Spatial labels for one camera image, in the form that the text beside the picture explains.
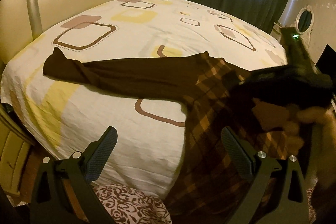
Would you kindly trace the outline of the person right hand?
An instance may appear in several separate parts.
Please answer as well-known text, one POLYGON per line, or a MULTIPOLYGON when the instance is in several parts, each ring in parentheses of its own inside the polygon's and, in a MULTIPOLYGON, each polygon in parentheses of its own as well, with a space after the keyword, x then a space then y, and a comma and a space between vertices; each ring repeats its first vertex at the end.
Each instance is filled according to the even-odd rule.
POLYGON ((278 106, 254 99, 254 116, 265 131, 279 128, 285 136, 288 155, 298 155, 311 134, 312 172, 327 189, 335 183, 335 115, 331 106, 299 109, 296 105, 278 106))

